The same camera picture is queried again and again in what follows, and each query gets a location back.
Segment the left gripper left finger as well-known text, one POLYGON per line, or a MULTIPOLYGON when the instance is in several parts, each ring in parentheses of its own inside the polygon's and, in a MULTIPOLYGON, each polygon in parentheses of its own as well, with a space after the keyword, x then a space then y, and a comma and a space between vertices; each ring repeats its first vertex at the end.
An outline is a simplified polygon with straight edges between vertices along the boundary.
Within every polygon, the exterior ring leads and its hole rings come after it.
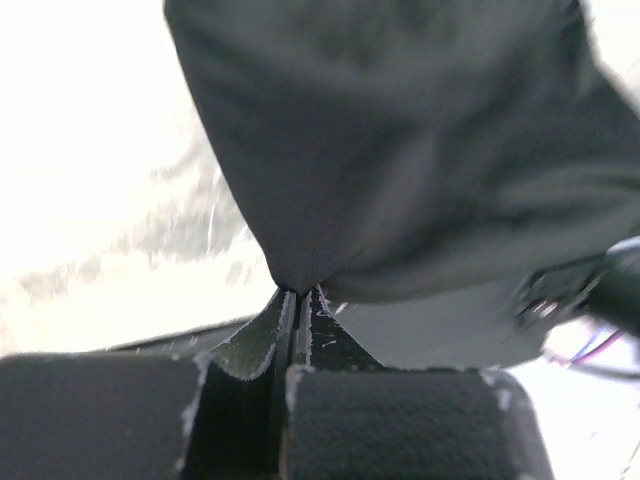
POLYGON ((5 479, 238 479, 278 468, 298 301, 215 347, 1 361, 5 479))

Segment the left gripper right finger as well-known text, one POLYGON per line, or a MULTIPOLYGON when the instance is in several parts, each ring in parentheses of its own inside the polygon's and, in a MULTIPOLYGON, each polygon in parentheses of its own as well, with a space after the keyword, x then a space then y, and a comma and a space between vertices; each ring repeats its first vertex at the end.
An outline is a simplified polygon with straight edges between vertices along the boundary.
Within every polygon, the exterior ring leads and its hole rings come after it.
POLYGON ((533 404, 496 369, 376 361, 313 289, 284 399, 288 479, 550 479, 533 404))

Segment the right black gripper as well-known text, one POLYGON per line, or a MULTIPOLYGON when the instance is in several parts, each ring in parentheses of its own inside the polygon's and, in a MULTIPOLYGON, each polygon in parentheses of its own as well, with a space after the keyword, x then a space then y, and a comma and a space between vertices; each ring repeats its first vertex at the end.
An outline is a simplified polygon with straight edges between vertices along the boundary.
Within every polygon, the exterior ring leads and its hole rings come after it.
POLYGON ((584 309, 600 282, 604 254, 562 263, 526 277, 514 294, 514 313, 521 328, 568 318, 584 309))

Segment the black t shirt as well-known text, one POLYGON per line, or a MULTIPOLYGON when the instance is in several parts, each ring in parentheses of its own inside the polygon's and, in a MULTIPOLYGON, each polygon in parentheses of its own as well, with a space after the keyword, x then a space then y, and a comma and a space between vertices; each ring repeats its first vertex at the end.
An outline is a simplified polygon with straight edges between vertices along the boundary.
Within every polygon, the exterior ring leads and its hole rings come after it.
POLYGON ((577 1, 169 1, 275 283, 382 361, 509 365, 519 284, 639 232, 639 120, 577 1))

